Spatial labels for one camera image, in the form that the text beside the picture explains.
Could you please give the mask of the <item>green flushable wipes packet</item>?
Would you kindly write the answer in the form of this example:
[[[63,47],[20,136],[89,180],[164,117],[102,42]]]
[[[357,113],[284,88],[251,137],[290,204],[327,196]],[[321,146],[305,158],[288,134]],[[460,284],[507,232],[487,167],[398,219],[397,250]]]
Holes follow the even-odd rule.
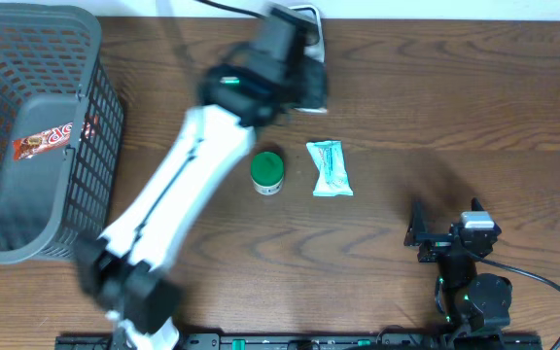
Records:
[[[341,141],[308,142],[306,149],[319,171],[313,190],[314,196],[334,197],[354,194],[345,168]]]

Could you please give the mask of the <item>red chocolate bar wrapper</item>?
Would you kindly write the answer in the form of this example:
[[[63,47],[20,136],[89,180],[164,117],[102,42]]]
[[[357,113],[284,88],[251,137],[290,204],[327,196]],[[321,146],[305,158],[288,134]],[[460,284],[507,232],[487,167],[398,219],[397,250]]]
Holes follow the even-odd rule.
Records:
[[[13,142],[13,160],[30,159],[39,154],[67,146],[71,141],[73,123],[68,122]]]

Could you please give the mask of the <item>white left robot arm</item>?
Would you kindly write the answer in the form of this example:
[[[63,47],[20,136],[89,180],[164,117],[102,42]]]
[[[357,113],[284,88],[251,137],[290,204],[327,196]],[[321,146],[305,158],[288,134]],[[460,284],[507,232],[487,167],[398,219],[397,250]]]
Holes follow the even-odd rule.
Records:
[[[167,276],[206,203],[255,147],[259,128],[290,109],[327,103],[321,16],[271,5],[252,40],[204,72],[196,103],[131,205],[100,234],[82,233],[74,259],[82,291],[113,322],[111,349],[172,349],[182,295]]]

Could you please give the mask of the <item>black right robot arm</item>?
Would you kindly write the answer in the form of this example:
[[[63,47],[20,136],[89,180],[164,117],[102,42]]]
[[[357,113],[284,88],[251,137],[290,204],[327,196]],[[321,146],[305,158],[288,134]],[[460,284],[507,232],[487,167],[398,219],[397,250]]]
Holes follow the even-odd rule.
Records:
[[[435,300],[450,324],[448,346],[459,337],[497,334],[510,323],[510,281],[476,269],[476,263],[492,253],[500,234],[500,227],[476,198],[447,233],[429,232],[421,203],[412,203],[403,244],[418,249],[420,263],[437,265]]]

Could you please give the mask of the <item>white barcode scanner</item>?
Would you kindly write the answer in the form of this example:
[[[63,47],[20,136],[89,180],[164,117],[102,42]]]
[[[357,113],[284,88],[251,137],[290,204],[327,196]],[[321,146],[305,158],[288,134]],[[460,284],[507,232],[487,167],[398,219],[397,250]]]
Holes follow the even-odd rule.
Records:
[[[323,25],[319,10],[311,4],[290,6],[294,10],[304,16],[310,17],[316,23],[316,33],[309,39],[309,43],[304,49],[304,53],[320,62],[325,61],[325,42],[323,35]]]

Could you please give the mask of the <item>green lid white jar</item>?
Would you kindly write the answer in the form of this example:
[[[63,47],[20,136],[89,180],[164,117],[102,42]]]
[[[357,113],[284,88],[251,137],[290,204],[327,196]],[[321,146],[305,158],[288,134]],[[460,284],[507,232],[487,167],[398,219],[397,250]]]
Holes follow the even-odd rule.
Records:
[[[283,186],[284,161],[273,152],[258,153],[252,159],[250,175],[257,193],[274,195]]]

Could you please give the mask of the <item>grey plastic shopping basket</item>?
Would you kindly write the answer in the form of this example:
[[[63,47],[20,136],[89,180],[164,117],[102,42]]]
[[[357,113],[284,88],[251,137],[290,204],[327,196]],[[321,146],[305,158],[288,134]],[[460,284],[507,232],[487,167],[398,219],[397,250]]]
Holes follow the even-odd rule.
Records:
[[[98,20],[73,6],[0,3],[0,264],[67,260],[104,228],[124,112]],[[13,142],[73,123],[70,143],[13,160]]]

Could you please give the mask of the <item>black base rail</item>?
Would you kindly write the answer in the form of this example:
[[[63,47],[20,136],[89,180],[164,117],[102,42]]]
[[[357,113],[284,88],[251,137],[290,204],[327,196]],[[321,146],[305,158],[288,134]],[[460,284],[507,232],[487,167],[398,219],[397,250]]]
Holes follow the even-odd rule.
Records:
[[[457,337],[452,345],[443,336],[403,333],[400,329],[380,335],[244,335],[192,333],[180,340],[180,350],[342,350],[342,349],[509,349],[541,350],[536,335],[503,334]]]

